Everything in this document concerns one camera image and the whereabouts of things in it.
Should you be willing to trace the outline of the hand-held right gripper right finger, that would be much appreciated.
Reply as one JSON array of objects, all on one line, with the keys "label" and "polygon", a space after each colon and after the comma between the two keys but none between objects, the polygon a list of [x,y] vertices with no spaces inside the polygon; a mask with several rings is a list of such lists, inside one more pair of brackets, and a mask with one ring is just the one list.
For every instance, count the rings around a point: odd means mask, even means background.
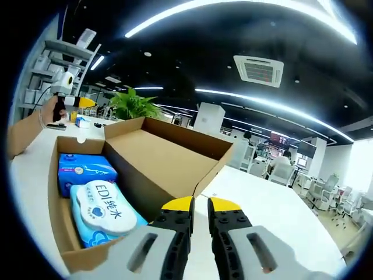
[{"label": "hand-held right gripper right finger", "polygon": [[301,265],[294,250],[263,226],[254,226],[239,205],[207,201],[212,252],[220,279],[332,279]]}]

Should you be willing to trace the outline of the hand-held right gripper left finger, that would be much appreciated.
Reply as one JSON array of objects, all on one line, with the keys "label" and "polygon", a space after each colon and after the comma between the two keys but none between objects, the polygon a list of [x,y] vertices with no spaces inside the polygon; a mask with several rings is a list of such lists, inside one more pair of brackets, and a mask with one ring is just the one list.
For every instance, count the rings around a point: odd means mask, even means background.
[{"label": "hand-held right gripper left finger", "polygon": [[69,278],[182,279],[191,250],[194,206],[193,196],[169,201],[152,223],[111,246],[102,264]]}]

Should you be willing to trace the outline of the person's left hand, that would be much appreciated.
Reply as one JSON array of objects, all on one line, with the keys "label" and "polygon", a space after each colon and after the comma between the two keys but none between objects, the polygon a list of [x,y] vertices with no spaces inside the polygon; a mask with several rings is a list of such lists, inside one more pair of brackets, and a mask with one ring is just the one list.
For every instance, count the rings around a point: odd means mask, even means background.
[{"label": "person's left hand", "polygon": [[66,116],[66,107],[62,101],[62,97],[57,95],[53,95],[45,102],[39,111],[39,121],[43,128],[46,128],[48,124],[61,121]]}]

